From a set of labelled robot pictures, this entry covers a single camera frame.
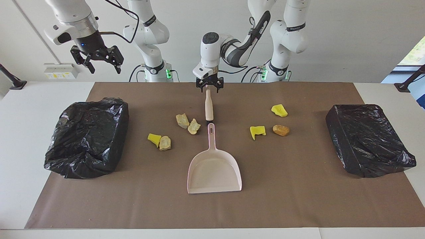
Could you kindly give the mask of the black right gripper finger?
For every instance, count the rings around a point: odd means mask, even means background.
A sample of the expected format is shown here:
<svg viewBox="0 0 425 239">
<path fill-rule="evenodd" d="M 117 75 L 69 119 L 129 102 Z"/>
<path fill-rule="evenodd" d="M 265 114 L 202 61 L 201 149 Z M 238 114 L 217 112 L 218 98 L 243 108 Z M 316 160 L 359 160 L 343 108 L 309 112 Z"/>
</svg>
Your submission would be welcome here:
<svg viewBox="0 0 425 239">
<path fill-rule="evenodd" d="M 78 65 L 83 65 L 84 67 L 86 67 L 91 74 L 95 73 L 95 68 L 93 66 L 93 64 L 91 63 L 91 54 L 89 53 L 87 58 L 84 59 L 81 56 L 81 51 L 79 50 L 79 48 L 77 46 L 72 46 L 70 49 L 70 53 L 73 56 L 73 59 L 75 60 L 76 64 Z"/>
<path fill-rule="evenodd" d="M 114 66 L 117 74 L 121 73 L 121 66 L 124 62 L 123 55 L 117 46 L 110 48 L 110 63 Z"/>
</svg>

